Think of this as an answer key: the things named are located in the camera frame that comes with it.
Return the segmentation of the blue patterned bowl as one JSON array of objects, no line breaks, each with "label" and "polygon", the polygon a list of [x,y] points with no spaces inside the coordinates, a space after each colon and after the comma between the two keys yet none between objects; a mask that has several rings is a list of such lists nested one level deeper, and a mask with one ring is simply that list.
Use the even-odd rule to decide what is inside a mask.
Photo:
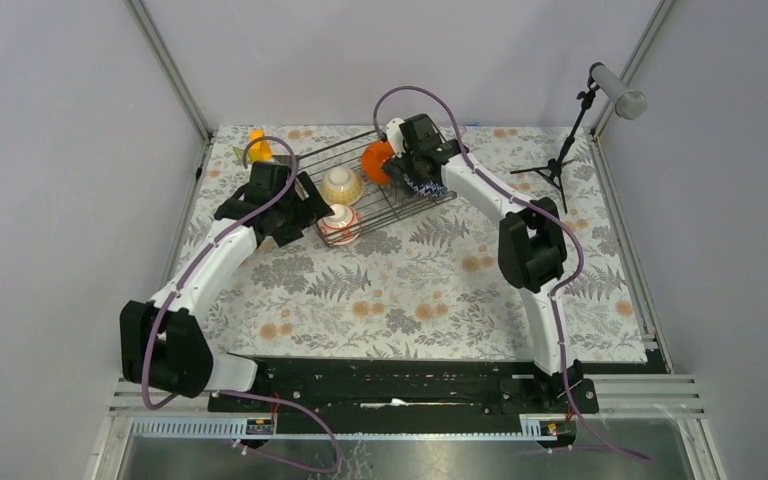
[{"label": "blue patterned bowl", "polygon": [[448,189],[433,180],[416,180],[407,173],[402,176],[403,190],[409,197],[438,198],[448,194]]}]

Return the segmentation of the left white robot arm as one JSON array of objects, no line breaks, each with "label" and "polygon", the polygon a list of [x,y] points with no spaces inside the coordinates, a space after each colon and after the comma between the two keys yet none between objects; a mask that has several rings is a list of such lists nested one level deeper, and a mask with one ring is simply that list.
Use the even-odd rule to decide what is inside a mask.
[{"label": "left white robot arm", "polygon": [[203,332],[210,306],[237,268],[266,239],[282,247],[333,211],[306,172],[259,162],[215,211],[196,253],[150,300],[121,310],[122,375],[145,388],[194,398],[232,391],[248,411],[269,401],[256,361],[219,352]]}]

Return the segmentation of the orange bowl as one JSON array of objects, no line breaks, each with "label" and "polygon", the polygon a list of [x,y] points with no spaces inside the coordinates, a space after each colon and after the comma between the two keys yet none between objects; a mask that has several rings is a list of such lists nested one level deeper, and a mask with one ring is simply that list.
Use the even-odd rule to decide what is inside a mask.
[{"label": "orange bowl", "polygon": [[388,185],[390,176],[384,171],[384,164],[394,151],[386,141],[375,141],[368,145],[360,157],[360,166],[368,180],[377,185]]}]

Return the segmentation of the red patterned white bowl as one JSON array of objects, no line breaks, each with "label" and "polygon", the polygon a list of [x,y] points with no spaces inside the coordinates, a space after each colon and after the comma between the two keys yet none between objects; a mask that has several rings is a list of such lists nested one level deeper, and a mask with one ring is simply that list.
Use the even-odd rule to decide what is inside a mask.
[{"label": "red patterned white bowl", "polygon": [[319,233],[329,246],[341,246],[355,241],[360,234],[360,215],[349,205],[331,205],[332,214],[318,221]]}]

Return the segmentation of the black wire dish rack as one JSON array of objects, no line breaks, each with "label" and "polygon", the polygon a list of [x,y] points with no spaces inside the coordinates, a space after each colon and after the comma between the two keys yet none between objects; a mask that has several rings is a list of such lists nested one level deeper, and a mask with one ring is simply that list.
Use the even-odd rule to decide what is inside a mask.
[{"label": "black wire dish rack", "polygon": [[409,219],[435,206],[456,198],[449,191],[437,197],[409,196],[396,185],[378,185],[362,172],[361,155],[376,139],[372,130],[342,139],[333,139],[323,146],[299,154],[299,169],[306,172],[316,186],[320,186],[327,172],[336,167],[347,167],[363,181],[363,192],[352,208],[358,213],[358,221],[333,233],[323,231],[324,222],[317,223],[315,233],[329,247],[345,245],[350,241],[402,220]]}]

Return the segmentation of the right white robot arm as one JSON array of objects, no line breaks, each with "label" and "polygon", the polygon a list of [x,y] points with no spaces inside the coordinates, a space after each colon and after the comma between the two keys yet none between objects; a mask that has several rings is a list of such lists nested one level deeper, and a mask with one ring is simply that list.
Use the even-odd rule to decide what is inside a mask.
[{"label": "right white robot arm", "polygon": [[533,199],[505,184],[480,163],[459,138],[447,140],[426,114],[395,118],[377,126],[380,140],[393,151],[384,170],[407,193],[453,192],[498,228],[499,269],[520,294],[538,368],[535,402],[557,412],[573,398],[581,375],[567,345],[561,293],[568,284],[567,226],[548,197]]}]

